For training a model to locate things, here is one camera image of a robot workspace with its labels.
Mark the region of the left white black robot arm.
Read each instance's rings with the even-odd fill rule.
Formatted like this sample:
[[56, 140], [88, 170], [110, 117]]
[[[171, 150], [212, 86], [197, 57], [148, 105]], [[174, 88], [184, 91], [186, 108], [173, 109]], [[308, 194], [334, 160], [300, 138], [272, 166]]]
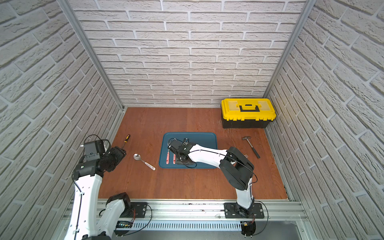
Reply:
[[104, 172], [113, 171], [126, 156], [126, 151], [114, 147], [96, 160], [78, 163], [72, 180], [75, 199], [66, 240], [110, 240], [120, 217], [131, 213], [131, 200], [127, 193], [108, 199], [99, 221], [96, 219], [97, 203]]

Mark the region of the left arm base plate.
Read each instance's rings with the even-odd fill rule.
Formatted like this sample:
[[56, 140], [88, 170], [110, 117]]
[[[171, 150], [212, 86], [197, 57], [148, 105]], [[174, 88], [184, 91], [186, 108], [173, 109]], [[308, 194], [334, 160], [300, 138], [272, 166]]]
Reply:
[[146, 217], [147, 207], [147, 202], [131, 202], [128, 218], [144, 219]]

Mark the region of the white handled spoon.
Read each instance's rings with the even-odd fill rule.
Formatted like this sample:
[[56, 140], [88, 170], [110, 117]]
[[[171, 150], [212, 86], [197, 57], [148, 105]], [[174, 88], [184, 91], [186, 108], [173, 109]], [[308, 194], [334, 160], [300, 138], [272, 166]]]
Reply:
[[151, 164], [147, 163], [146, 161], [144, 161], [141, 157], [141, 155], [139, 154], [134, 154], [134, 159], [136, 161], [141, 161], [142, 163], [144, 163], [148, 168], [150, 168], [151, 170], [155, 171], [156, 168], [154, 166], [152, 166]]

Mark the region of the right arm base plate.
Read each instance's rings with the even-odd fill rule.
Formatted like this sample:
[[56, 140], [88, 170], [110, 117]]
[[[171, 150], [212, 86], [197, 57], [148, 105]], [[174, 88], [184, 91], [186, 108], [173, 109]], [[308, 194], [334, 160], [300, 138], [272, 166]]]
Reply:
[[264, 219], [264, 210], [260, 202], [253, 202], [248, 209], [237, 203], [224, 203], [226, 219]]

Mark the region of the pink handled fork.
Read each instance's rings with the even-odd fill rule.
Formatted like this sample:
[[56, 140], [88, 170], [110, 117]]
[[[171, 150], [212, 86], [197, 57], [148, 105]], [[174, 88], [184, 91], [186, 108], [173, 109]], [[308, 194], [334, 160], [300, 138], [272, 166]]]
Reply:
[[170, 163], [170, 151], [167, 151], [167, 158], [166, 158], [166, 164], [168, 165]]

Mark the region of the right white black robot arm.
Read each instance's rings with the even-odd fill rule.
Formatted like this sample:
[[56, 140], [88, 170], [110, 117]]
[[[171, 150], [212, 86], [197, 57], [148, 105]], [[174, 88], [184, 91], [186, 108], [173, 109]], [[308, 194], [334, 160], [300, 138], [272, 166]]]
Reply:
[[251, 208], [254, 165], [237, 148], [215, 150], [173, 138], [168, 142], [168, 149], [176, 155], [177, 164], [189, 167], [202, 163], [220, 169], [236, 190], [237, 206], [242, 210]]

